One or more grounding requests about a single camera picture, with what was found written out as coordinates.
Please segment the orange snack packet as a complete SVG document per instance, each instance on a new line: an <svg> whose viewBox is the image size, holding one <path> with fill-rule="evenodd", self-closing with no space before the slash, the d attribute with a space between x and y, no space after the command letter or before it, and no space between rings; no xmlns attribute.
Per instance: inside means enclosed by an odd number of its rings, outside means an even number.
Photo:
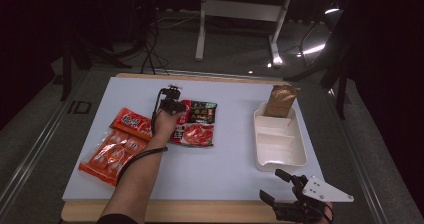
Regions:
<svg viewBox="0 0 424 224"><path fill-rule="evenodd" d="M122 108L106 137L78 169L115 186L124 166L142 153L151 137L151 119Z"/></svg>

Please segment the person's right hand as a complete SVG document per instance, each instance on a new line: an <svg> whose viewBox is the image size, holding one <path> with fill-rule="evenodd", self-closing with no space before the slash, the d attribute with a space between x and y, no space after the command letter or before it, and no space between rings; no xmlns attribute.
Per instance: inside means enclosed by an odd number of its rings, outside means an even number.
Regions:
<svg viewBox="0 0 424 224"><path fill-rule="evenodd" d="M334 212L332 209L332 204L329 202L325 203L325 208L321 212L321 218L314 224L332 224L334 218Z"/></svg>

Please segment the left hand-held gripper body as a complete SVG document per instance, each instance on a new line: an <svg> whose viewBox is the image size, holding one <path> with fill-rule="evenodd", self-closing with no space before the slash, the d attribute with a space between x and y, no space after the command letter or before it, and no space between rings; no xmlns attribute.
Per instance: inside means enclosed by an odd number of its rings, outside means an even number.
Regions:
<svg viewBox="0 0 424 224"><path fill-rule="evenodd" d="M181 92L178 86L169 85L167 88L162 88L159 94L164 95L164 98L160 100L159 108L168 114L174 115L187 109L187 106L179 101Z"/></svg>

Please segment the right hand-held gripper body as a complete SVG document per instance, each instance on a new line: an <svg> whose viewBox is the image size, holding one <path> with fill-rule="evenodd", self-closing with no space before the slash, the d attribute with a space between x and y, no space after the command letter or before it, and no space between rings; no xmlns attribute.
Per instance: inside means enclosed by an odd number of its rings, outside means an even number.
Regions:
<svg viewBox="0 0 424 224"><path fill-rule="evenodd" d="M292 175L293 194L296 201L274 202L276 219L295 223L315 223L321 218L325 203L353 202L354 197L316 177Z"/></svg>

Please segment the black stand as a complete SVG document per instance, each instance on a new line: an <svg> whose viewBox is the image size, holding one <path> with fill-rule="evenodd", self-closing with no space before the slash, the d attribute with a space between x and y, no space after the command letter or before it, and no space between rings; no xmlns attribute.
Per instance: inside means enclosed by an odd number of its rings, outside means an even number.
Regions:
<svg viewBox="0 0 424 224"><path fill-rule="evenodd" d="M320 85L326 91L329 91L335 84L337 84L336 95L336 112L338 116L344 120L344 100L346 97L347 85L347 52L351 46L351 34L349 30L349 23L344 17L341 17L334 30L331 32L330 37L325 44L322 52L316 60L316 64L307 69L306 71L296 74L294 76L286 77L286 81L299 81L318 71L325 70L325 74L320 81Z"/></svg>
<svg viewBox="0 0 424 224"><path fill-rule="evenodd" d="M67 34L63 37L63 60L62 60L62 97L64 101L70 95L72 90L72 67L71 62L75 61L76 64L84 69L88 70L92 66L89 54L92 53L95 56L100 57L107 63L120 68L130 68L130 65L124 64L119 61L119 58L126 57L137 52L141 46L134 44L132 48L118 52L109 53L100 47L95 46L89 41L78 37L77 35Z"/></svg>

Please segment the person's left hand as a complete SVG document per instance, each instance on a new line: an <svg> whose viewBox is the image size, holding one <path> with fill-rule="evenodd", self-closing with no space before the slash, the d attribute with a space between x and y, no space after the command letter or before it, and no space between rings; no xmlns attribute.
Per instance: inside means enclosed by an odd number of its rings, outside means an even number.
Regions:
<svg viewBox="0 0 424 224"><path fill-rule="evenodd" d="M170 115L162 110L155 117L154 135L148 143L149 148L162 148L168 143L181 114Z"/></svg>

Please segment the metal floor rail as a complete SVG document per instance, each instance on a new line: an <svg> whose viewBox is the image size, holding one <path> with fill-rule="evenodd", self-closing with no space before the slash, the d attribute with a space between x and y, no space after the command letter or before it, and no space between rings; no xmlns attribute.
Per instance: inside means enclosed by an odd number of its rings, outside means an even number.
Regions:
<svg viewBox="0 0 424 224"><path fill-rule="evenodd" d="M388 224L388 219L381 206L381 203L375 192L374 186L368 176L365 166L362 163L359 152L356 148L356 143L352 139L352 135L350 134L348 127L340 118L340 115L338 114L337 110L334 110L333 113L336 117L339 127L341 128L342 136L345 139L345 144L347 146L350 162L352 163L353 170L355 172L355 177L359 182L359 186L362 190L364 199L370 209L371 215L374 219L374 223Z"/></svg>
<svg viewBox="0 0 424 224"><path fill-rule="evenodd" d="M74 77L64 100L62 86L49 83L0 131L0 219L15 202L88 75L82 71Z"/></svg>

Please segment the gold foil packet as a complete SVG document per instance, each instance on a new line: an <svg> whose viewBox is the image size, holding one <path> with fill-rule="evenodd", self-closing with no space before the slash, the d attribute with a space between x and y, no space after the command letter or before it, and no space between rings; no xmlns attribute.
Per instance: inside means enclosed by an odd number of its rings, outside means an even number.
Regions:
<svg viewBox="0 0 424 224"><path fill-rule="evenodd" d="M286 118L298 95L298 88L291 85L274 85L266 104L265 116Z"/></svg>

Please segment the black chair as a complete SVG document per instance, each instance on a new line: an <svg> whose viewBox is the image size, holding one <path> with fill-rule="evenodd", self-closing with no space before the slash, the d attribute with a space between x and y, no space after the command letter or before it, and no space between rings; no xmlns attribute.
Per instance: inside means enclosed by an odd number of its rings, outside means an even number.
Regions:
<svg viewBox="0 0 424 224"><path fill-rule="evenodd" d="M311 62L307 61L307 56L309 54L321 52L325 47L325 43L319 44L318 46L305 50L304 42L312 34L312 32L316 29L316 27L321 23L325 25L325 27L327 28L329 32L333 32L342 14L343 14L343 10L338 7L334 7L334 8L330 8L326 10L321 20L319 22L313 23L312 26L307 31L307 33L301 39L300 44L298 46L297 56L302 59L302 62L306 67L310 67L314 64L314 61L311 61Z"/></svg>

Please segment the red and black food packet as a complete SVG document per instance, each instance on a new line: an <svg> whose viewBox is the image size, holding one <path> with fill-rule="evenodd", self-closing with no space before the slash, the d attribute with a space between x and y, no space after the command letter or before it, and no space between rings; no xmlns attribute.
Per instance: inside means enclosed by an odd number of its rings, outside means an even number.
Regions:
<svg viewBox="0 0 424 224"><path fill-rule="evenodd" d="M217 104L213 102L182 100L187 106L177 121L170 141L192 147L213 145Z"/></svg>

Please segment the white metal desk frame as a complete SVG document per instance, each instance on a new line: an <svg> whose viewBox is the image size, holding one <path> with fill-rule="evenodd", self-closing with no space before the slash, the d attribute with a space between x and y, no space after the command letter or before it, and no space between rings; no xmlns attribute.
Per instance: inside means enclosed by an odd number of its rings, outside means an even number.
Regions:
<svg viewBox="0 0 424 224"><path fill-rule="evenodd" d="M226 0L201 0L200 2L200 26L195 52L195 59L202 61L204 58L206 28L205 22L207 16L217 16L225 18L249 19L257 21L274 22L275 31L268 36L268 43L271 52L270 65L272 67L281 67L283 59L278 50L278 38L281 28L285 21L291 0L284 0L281 6L254 4L244 2L234 2Z"/></svg>

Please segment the white plastic container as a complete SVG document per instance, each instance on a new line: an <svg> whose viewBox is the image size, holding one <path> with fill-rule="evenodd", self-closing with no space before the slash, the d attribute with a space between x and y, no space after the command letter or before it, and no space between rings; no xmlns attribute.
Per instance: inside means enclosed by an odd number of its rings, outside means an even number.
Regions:
<svg viewBox="0 0 424 224"><path fill-rule="evenodd" d="M292 106L285 118L265 115L267 103L261 103L254 112L256 167L260 171L273 172L281 168L292 169L307 164L307 152L302 133L303 116Z"/></svg>

